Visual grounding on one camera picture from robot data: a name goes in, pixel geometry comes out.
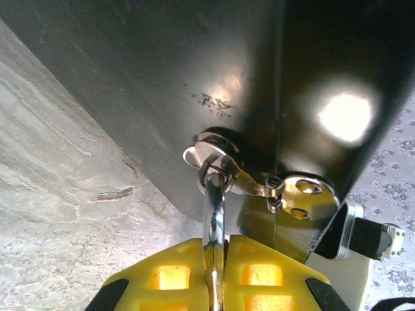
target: screw head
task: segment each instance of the screw head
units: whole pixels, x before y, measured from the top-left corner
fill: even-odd
[[[265,184],[271,188],[276,188],[281,184],[281,180],[274,175],[269,175],[265,180]]]
[[[299,181],[297,181],[296,187],[298,190],[305,194],[315,195],[323,192],[323,189],[320,185],[311,180],[306,179],[300,179]]]

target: gray floor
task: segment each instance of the gray floor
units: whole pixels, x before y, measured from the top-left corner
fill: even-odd
[[[102,282],[201,234],[0,22],[0,310],[82,310]],[[415,99],[351,197],[408,230],[368,306],[415,296]]]

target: yellow plastic block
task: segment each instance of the yellow plastic block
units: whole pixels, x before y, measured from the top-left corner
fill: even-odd
[[[327,278],[245,236],[231,236],[224,276],[224,311],[320,311],[305,280]],[[128,279],[115,311],[208,311],[202,240],[157,253],[105,283]]]
[[[194,238],[113,275],[129,283],[115,311],[208,311],[202,240]]]
[[[329,280],[245,236],[231,236],[225,267],[225,311],[320,311],[305,280]]]

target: bolt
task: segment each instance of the bolt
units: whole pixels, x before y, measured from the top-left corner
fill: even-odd
[[[311,215],[309,212],[303,209],[291,209],[291,215],[293,215],[297,219],[301,220],[311,220]]]
[[[279,186],[279,184],[281,183],[281,180],[274,175],[269,175],[267,177],[267,180],[265,181],[266,185],[269,186],[270,188],[276,188]]]
[[[306,193],[306,194],[315,195],[315,194],[320,194],[323,192],[323,189],[321,188],[320,185],[318,185],[317,183],[313,181],[306,180],[306,179],[300,179],[299,181],[297,181],[296,187],[302,193]]]

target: metal bracket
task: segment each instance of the metal bracket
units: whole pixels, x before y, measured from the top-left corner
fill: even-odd
[[[364,219],[363,211],[362,205],[346,202],[315,253],[331,260],[348,259],[353,252],[375,260],[399,256],[405,230]]]
[[[267,198],[268,210],[281,209],[300,220],[331,219],[338,211],[338,200],[325,182],[303,175],[284,180],[268,175],[265,184],[258,183],[244,171],[239,149],[227,138],[213,132],[202,132],[196,143],[186,148],[184,161],[199,169],[197,184],[205,193],[204,178],[212,172],[226,176],[226,191]]]

